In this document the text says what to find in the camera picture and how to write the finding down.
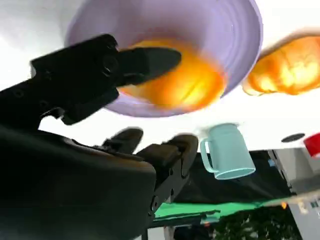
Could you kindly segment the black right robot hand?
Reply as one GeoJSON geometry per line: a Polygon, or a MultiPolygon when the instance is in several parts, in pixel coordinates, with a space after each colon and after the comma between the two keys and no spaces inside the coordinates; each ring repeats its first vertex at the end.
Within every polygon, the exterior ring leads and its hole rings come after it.
{"type": "Polygon", "coordinates": [[[0,93],[0,237],[133,240],[187,183],[198,138],[180,134],[134,154],[128,128],[100,146],[39,129],[72,125],[119,97],[118,88],[164,75],[181,61],[166,47],[117,50],[103,34],[31,61],[30,79],[0,93]]]}

